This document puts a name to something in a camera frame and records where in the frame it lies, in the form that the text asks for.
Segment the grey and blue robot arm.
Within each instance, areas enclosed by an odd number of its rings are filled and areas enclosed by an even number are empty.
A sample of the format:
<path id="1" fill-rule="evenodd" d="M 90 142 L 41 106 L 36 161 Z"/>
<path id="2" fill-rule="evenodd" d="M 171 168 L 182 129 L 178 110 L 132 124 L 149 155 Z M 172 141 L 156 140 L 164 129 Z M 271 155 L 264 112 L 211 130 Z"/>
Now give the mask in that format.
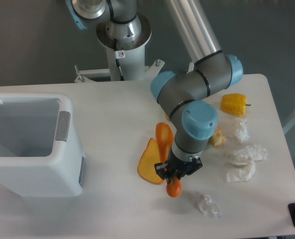
<path id="1" fill-rule="evenodd" d="M 243 67 L 236 56 L 223 53 L 199 1 L 169 0 L 166 4 L 194 65 L 183 76 L 159 73 L 150 85 L 176 128 L 165 161 L 155 165 L 156 174 L 171 183 L 202 167 L 200 155 L 218 122 L 216 110 L 204 99 L 238 83 Z M 79 29 L 96 25 L 112 81 L 147 78 L 145 45 L 151 26 L 138 13 L 135 0 L 69 0 L 67 6 Z"/>

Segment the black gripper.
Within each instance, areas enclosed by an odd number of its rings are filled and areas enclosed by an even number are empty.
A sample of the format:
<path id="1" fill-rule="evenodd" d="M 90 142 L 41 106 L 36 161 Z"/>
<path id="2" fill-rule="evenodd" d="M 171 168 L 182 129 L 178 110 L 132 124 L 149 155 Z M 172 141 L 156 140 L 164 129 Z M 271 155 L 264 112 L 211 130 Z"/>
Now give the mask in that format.
<path id="1" fill-rule="evenodd" d="M 154 168 L 156 174 L 169 184 L 175 176 L 180 180 L 185 175 L 189 176 L 202 168 L 202 161 L 200 157 L 183 161 L 170 150 L 167 161 L 165 163 L 156 163 Z"/>

